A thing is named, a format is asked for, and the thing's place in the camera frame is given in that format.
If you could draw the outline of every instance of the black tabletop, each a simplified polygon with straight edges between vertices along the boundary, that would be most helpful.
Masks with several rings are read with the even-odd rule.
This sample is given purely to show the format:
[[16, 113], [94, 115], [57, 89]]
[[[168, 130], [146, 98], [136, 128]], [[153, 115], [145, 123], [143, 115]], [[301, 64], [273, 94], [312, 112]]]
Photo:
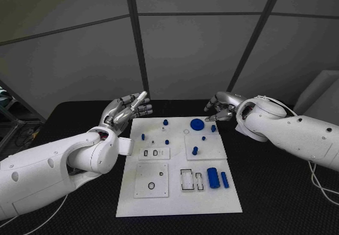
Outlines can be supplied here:
[[[97, 126], [110, 101], [63, 103], [34, 141], [48, 142]], [[153, 100], [152, 117], [208, 116], [207, 100]], [[237, 121], [217, 122], [243, 213], [116, 218], [126, 156], [113, 170], [68, 195], [55, 217], [35, 234], [339, 234], [339, 206], [311, 182], [308, 162], [236, 131]], [[132, 125], [122, 134], [130, 137]], [[318, 169], [324, 187], [339, 189], [339, 174]], [[16, 218], [0, 234], [25, 234], [58, 209], [63, 200]]]

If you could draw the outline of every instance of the blue disc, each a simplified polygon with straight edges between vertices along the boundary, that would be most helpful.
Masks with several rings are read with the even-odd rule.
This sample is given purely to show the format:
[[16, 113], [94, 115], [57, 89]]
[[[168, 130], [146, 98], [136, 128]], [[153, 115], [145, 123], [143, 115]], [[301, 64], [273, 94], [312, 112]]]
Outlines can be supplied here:
[[201, 131], [204, 129], [204, 127], [205, 127], [204, 121], [201, 119], [198, 119], [198, 118], [194, 119], [191, 121], [191, 127], [192, 127], [194, 130]]

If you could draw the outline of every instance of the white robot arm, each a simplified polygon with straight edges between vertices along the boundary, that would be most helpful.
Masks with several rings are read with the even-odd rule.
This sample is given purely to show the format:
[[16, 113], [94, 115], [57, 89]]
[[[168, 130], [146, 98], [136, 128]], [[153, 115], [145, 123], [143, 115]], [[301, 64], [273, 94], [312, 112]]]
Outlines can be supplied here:
[[298, 157], [339, 171], [339, 126], [306, 116], [289, 117], [282, 105], [265, 96], [246, 99], [218, 92], [205, 107], [207, 111], [216, 106], [218, 114], [205, 121], [226, 121], [236, 114], [237, 131], [244, 135], [262, 142], [270, 140]]
[[146, 95], [142, 92], [116, 99], [100, 125], [87, 133], [28, 149], [0, 162], [0, 220], [63, 198], [110, 172], [119, 154], [133, 153], [133, 140], [119, 135], [130, 119], [153, 113], [152, 105], [141, 106], [151, 101]]

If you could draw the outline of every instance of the blue cylinder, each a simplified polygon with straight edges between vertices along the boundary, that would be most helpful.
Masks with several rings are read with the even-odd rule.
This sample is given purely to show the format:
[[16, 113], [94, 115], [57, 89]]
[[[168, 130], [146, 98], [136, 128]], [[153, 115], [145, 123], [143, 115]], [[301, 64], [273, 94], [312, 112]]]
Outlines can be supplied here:
[[216, 127], [216, 125], [213, 125], [213, 126], [211, 126], [211, 130], [213, 130], [213, 132], [216, 132], [216, 131], [217, 131], [217, 127]]
[[192, 154], [194, 155], [197, 155], [198, 154], [198, 147], [195, 146], [195, 148], [194, 148], [194, 152], [192, 152]]
[[221, 178], [223, 178], [226, 188], [230, 188], [227, 173], [224, 171], [221, 172]]
[[210, 168], [207, 170], [207, 174], [208, 174], [210, 187], [211, 188], [220, 188], [221, 187], [221, 183], [220, 183], [217, 168], [214, 168], [214, 167]]
[[191, 127], [192, 127], [194, 130], [201, 131], [204, 129], [204, 127], [205, 127], [204, 121], [201, 119], [198, 119], [198, 118], [194, 119], [191, 121]]

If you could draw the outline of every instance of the humanoid robot arm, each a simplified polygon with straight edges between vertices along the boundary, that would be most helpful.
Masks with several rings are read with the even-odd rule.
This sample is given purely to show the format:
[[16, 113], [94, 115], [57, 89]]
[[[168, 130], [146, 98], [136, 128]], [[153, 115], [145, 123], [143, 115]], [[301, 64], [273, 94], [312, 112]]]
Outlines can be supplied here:
[[306, 116], [289, 117], [285, 108], [259, 96], [246, 99], [218, 92], [205, 111], [216, 105], [218, 114], [205, 121], [230, 120], [237, 115], [237, 131], [273, 144], [289, 153], [339, 171], [339, 126]]
[[[87, 133], [9, 156], [0, 162], [0, 220], [29, 213], [109, 173], [119, 154], [133, 153], [135, 142], [119, 138], [129, 120], [153, 113], [148, 92], [113, 100], [100, 125]], [[68, 172], [70, 165], [83, 172]]]

